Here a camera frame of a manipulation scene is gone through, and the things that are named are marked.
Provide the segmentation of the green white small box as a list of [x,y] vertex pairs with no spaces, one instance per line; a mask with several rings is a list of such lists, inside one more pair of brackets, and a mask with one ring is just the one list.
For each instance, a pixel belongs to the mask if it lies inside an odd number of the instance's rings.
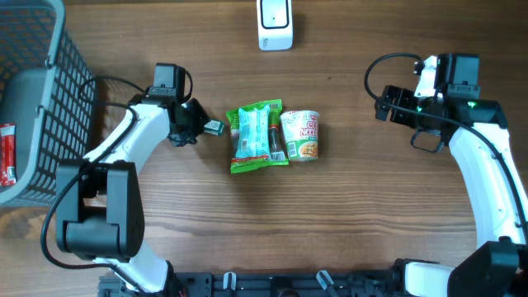
[[224,134],[225,124],[221,120],[210,120],[204,125],[204,132],[215,136]]

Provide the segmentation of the light blue snack packet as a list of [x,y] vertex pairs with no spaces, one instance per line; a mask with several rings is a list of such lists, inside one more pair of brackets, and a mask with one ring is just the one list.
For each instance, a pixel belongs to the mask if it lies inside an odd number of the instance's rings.
[[270,107],[238,110],[239,139],[236,158],[261,157],[270,154],[268,125]]

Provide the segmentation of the green snack packet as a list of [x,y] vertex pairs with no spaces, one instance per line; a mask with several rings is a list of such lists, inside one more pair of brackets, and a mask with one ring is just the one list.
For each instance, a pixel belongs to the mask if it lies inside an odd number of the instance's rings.
[[[253,108],[261,109],[264,106],[270,107],[268,137],[270,154],[261,157],[252,158],[236,158],[238,139],[239,139],[239,119],[238,110],[251,111]],[[232,174],[250,172],[263,167],[269,166],[285,166],[289,164],[288,158],[285,156],[285,150],[281,144],[280,136],[280,115],[282,112],[282,100],[273,99],[268,101],[260,101],[246,106],[232,109],[226,112],[227,119],[230,125],[230,136],[233,143],[233,157],[231,159],[230,171]]]

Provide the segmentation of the cup noodles container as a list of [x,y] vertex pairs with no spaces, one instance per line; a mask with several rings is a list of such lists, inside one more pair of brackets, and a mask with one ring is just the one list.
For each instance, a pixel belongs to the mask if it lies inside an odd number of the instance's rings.
[[318,158],[317,111],[286,111],[280,116],[288,159],[306,162]]

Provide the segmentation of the red snack packet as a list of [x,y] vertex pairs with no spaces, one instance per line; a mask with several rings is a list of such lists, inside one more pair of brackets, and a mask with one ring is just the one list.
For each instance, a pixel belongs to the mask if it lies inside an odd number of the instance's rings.
[[1,186],[16,183],[16,125],[1,124]]

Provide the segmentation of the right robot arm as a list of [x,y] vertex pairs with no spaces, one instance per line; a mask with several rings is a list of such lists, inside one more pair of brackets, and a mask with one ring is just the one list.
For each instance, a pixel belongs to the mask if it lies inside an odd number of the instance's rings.
[[415,90],[388,85],[373,94],[375,117],[407,126],[412,138],[431,134],[447,147],[464,179],[474,214],[476,250],[458,266],[398,260],[387,294],[406,296],[525,296],[527,195],[510,148],[506,115],[483,100],[479,56],[444,53],[414,59]]

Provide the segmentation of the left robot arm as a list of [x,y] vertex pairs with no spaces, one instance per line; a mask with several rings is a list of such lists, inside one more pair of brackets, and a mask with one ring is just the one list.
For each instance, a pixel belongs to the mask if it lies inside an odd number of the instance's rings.
[[[78,159],[64,159],[56,172],[56,200],[42,227],[45,257],[70,270],[108,268],[130,295],[185,296],[172,264],[144,241],[144,209],[138,174],[164,140],[174,147],[195,144],[210,118],[191,98],[189,72],[176,64],[158,63],[153,85],[125,104],[125,118],[97,148]],[[84,264],[64,264],[48,248],[47,233],[55,222],[61,252]]]

